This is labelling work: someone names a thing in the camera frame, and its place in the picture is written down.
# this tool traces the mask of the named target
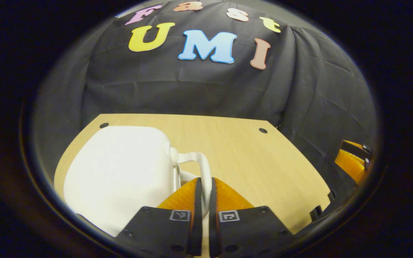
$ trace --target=black fabric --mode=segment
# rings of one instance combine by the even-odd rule
[[[62,57],[41,85],[33,113],[31,142],[41,167],[53,178],[69,143],[101,113],[177,113],[267,120],[307,157],[328,186],[344,200],[354,181],[334,164],[343,139],[372,146],[376,117],[360,70],[338,44],[310,29],[291,27],[265,13],[233,3],[202,0],[200,11],[174,12],[183,1],[163,4],[142,21],[124,25],[134,14],[95,28]],[[226,16],[228,8],[246,11],[244,23]],[[280,24],[277,34],[259,17]],[[131,31],[175,23],[160,47],[128,49]],[[211,39],[219,32],[237,35],[233,64],[179,60],[183,32],[200,29]],[[265,70],[250,65],[254,38],[271,48]]]

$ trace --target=letter m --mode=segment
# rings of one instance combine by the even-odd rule
[[[192,60],[197,57],[194,54],[194,47],[197,49],[201,59],[205,59],[216,49],[211,56],[211,60],[215,62],[228,63],[234,62],[232,57],[232,43],[237,36],[229,32],[220,32],[211,40],[208,40],[203,31],[198,29],[187,30],[184,32],[187,36],[184,51],[178,55],[179,59]]]

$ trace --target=colorful foam letter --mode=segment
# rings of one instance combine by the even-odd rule
[[[162,8],[162,5],[156,5],[153,7],[148,7],[145,8],[143,10],[139,10],[138,12],[135,13],[135,15],[133,16],[133,18],[128,21],[127,23],[125,23],[125,25],[131,24],[131,23],[136,23],[139,22],[143,19],[143,16],[148,16],[150,15],[154,10],[160,9]]]
[[[184,11],[184,10],[200,10],[202,9],[202,2],[185,2],[179,4],[174,11]]]
[[[254,54],[254,59],[251,60],[251,66],[257,69],[264,70],[265,58],[267,56],[267,50],[270,48],[270,44],[262,39],[254,39],[256,41],[256,53]]]
[[[198,29],[187,30],[184,32],[187,36],[184,51],[178,55],[179,59],[192,60],[197,57],[194,54],[194,47],[201,59],[205,59],[215,49],[211,60],[215,62],[232,64],[234,58],[232,57],[232,43],[237,36],[229,32],[220,32],[214,36],[210,41],[205,36],[203,31]]]
[[[264,17],[259,17],[259,19],[264,21],[264,26],[266,26],[268,29],[270,29],[271,31],[275,31],[280,33],[281,31],[277,28],[275,28],[275,26],[280,27],[280,24],[274,22],[274,20],[269,19],[269,18],[264,18]]]
[[[156,49],[165,42],[165,40],[167,39],[168,31],[173,26],[175,26],[174,23],[160,23],[159,25],[157,25],[157,28],[159,28],[157,36],[152,42],[148,43],[143,42],[143,39],[144,35],[146,35],[146,31],[151,29],[152,26],[142,26],[136,28],[132,31],[133,35],[130,38],[130,42],[128,43],[128,48],[134,52]]]
[[[229,8],[228,10],[227,10],[227,16],[229,16],[230,18],[232,18],[232,19],[235,19],[235,20],[237,20],[237,21],[242,21],[242,22],[247,22],[247,21],[249,21],[250,19],[247,17],[248,16],[248,14],[246,13],[246,12],[244,12],[244,11],[242,11],[242,10],[238,10],[238,9],[235,9],[235,8]]]

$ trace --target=wooden tabletop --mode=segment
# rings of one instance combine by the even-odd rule
[[[162,114],[97,116],[69,145],[56,168],[54,187],[62,199],[71,162],[103,123],[154,127],[164,132],[180,153],[203,152],[213,177],[227,183],[255,207],[269,206],[293,234],[312,221],[310,212],[316,206],[324,210],[330,203],[330,190],[323,178],[269,122]],[[180,167],[200,176],[196,162]],[[208,257],[208,227],[204,227],[202,256]]]

